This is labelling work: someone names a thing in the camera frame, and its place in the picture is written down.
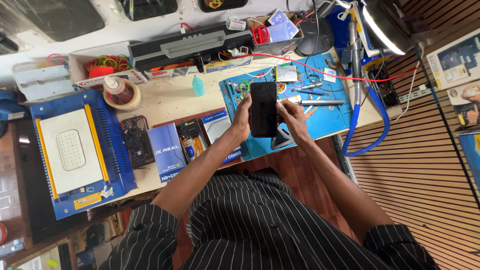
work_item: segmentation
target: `striped shirt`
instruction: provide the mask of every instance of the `striped shirt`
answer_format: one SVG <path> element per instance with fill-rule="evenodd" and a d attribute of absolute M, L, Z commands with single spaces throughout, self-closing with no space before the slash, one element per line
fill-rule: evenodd
<path fill-rule="evenodd" d="M 145 205 L 100 270 L 171 269 L 178 220 Z M 203 269 L 438 269 L 408 227 L 380 225 L 353 241 L 294 198 L 269 172 L 216 174 L 189 208 L 193 253 L 181 267 Z"/>

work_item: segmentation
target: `blue separator machine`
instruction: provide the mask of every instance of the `blue separator machine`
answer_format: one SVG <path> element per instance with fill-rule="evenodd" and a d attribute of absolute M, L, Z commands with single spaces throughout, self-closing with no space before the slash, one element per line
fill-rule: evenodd
<path fill-rule="evenodd" d="M 330 53 L 319 54 L 315 56 L 311 56 L 308 59 L 307 65 L 314 67 L 318 70 L 323 71 L 324 68 L 329 68 L 326 62 L 326 59 L 333 60 L 333 57 Z M 299 60 L 302 63 L 305 63 L 306 58 Z M 315 74 L 320 78 L 323 78 L 323 74 L 319 72 L 315 72 L 309 68 L 307 68 L 307 73 L 304 71 L 304 67 L 300 64 L 295 62 L 291 63 L 292 65 L 296 65 L 299 72 L 299 78 L 303 81 L 303 85 L 309 85 L 310 80 L 308 79 L 307 75 Z M 223 80 L 219 83 L 220 88 L 222 90 L 223 98 L 225 100 L 225 104 L 227 106 L 228 114 L 230 119 L 233 121 L 233 117 L 235 116 L 235 111 L 237 110 L 237 104 L 235 101 L 240 99 L 241 93 L 235 90 L 234 85 L 239 85 L 241 82 L 244 81 L 251 81 L 252 82 L 271 82 L 275 81 L 275 71 L 272 69 L 270 72 L 269 68 L 261 69 L 256 72 L 251 72 L 251 75 L 260 75 L 264 74 L 264 76 L 260 78 L 254 78 L 248 76 L 246 74 L 235 76 L 232 78 L 228 78 Z M 339 92 L 327 92 L 318 88 L 313 88 L 310 90 L 319 91 L 319 92 L 326 92 L 327 95 L 322 95 L 320 99 L 328 100 L 328 99 L 343 99 L 345 103 L 342 105 L 331 105 L 331 106 L 322 106 L 320 105 L 318 109 L 306 120 L 307 128 L 309 134 L 312 138 L 319 138 L 328 134 L 332 134 L 335 132 L 339 132 L 341 130 L 345 130 L 349 128 L 350 122 L 352 119 L 352 105 L 348 98 L 348 94 L 346 91 L 341 91 L 344 89 L 343 83 L 341 79 L 336 79 L 334 83 L 325 81 L 323 79 L 319 80 L 323 82 L 321 86 L 322 89 L 330 90 L 330 91 L 339 91 Z M 296 88 L 293 85 L 287 85 L 290 88 Z M 289 89 L 286 90 L 287 95 L 290 95 L 291 92 Z M 293 96 L 300 95 L 302 100 L 307 100 L 308 95 L 306 93 L 294 92 Z M 278 94 L 278 99 L 288 98 L 284 94 Z M 318 95 L 313 94 L 312 99 L 317 99 Z M 288 132 L 287 125 L 282 123 L 280 125 L 285 131 Z M 243 159 L 244 160 L 251 160 L 278 150 L 285 149 L 287 147 L 294 146 L 295 143 L 277 148 L 272 149 L 272 139 L 271 138 L 253 138 L 251 135 L 248 139 L 242 143 L 241 149 L 243 152 Z"/>
<path fill-rule="evenodd" d="M 115 109 L 98 90 L 30 110 L 57 220 L 137 188 Z"/>

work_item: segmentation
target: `workbench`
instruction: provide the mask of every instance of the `workbench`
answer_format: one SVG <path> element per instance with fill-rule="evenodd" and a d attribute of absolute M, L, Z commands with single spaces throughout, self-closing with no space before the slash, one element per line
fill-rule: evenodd
<path fill-rule="evenodd" d="M 339 62 L 338 55 L 333 48 L 326 53 L 331 53 L 334 61 Z M 303 58 L 296 53 L 292 53 L 290 56 L 295 60 Z M 272 64 L 275 64 L 277 60 L 278 59 L 269 57 L 253 60 L 252 64 L 243 66 L 242 69 L 248 73 L 254 72 L 260 69 L 271 67 Z M 283 60 L 280 60 L 277 62 L 277 64 L 282 64 L 282 62 Z M 337 70 L 340 74 L 344 75 L 341 67 Z M 226 78 L 241 74 L 243 74 L 243 72 L 237 67 L 209 74 L 197 74 L 197 76 L 203 80 L 205 87 L 205 94 L 201 97 L 196 96 L 193 91 L 192 75 L 178 76 L 164 80 L 154 80 L 143 85 L 138 85 L 140 92 L 143 95 L 141 107 L 134 112 L 118 111 L 118 120 L 122 121 L 130 117 L 143 115 L 147 118 L 148 127 L 151 128 L 153 125 L 160 123 L 187 117 L 189 115 L 195 115 L 204 111 L 226 107 L 218 83 Z M 351 80 L 343 80 L 343 84 L 345 88 L 353 85 Z M 354 88 L 352 87 L 347 91 L 350 100 L 354 100 Z M 363 87 L 362 97 L 365 96 L 365 93 L 366 90 Z M 387 112 L 390 117 L 394 117 L 401 114 L 402 109 L 400 106 L 396 106 L 388 109 Z M 361 107 L 357 127 L 366 126 L 378 121 L 382 121 L 382 117 L 371 99 L 367 98 Z M 328 134 L 323 137 L 332 136 L 347 130 L 348 129 L 340 130 L 336 133 Z M 118 199 L 156 190 L 164 187 L 167 184 L 161 183 L 155 163 L 147 164 L 144 167 L 145 169 L 134 170 L 138 188 L 130 191 L 126 196 Z"/>

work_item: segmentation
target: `blue plastic bottle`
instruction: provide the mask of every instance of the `blue plastic bottle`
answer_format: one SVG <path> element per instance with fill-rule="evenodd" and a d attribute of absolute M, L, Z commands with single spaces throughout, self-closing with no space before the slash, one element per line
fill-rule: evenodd
<path fill-rule="evenodd" d="M 205 94 L 205 88 L 204 88 L 204 83 L 202 80 L 200 80 L 197 75 L 193 76 L 193 82 L 192 82 L 193 89 L 195 90 L 195 94 L 199 97 L 203 96 Z"/>

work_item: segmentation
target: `shirt sleeve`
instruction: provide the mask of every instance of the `shirt sleeve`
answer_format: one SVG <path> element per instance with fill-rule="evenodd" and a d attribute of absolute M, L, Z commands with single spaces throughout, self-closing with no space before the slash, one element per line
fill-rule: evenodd
<path fill-rule="evenodd" d="M 428 251 L 403 224 L 379 225 L 370 229 L 363 246 L 394 269 L 438 270 Z"/>
<path fill-rule="evenodd" d="M 98 269 L 170 269 L 178 229 L 178 220 L 159 206 L 141 206 L 132 211 L 124 239 Z"/>

